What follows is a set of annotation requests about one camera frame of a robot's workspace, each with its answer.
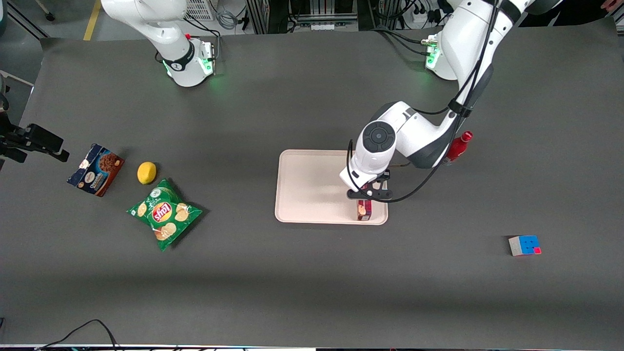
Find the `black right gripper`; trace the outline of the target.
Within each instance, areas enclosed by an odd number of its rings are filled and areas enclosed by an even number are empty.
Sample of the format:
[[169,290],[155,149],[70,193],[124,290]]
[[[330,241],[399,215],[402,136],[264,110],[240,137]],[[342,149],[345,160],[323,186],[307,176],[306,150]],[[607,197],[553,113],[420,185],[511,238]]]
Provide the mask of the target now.
[[1,128],[0,155],[24,163],[27,152],[37,152],[67,162],[70,154],[62,149],[63,142],[62,138],[37,124],[25,128],[9,124]]

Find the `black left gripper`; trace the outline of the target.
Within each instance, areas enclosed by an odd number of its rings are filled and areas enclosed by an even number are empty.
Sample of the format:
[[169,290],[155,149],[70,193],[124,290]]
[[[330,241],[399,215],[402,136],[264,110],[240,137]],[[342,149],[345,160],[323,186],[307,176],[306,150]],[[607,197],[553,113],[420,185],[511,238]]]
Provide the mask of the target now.
[[347,190],[347,198],[354,200],[390,201],[393,199],[393,191],[388,189],[390,171],[384,171],[374,180],[361,186],[359,191]]

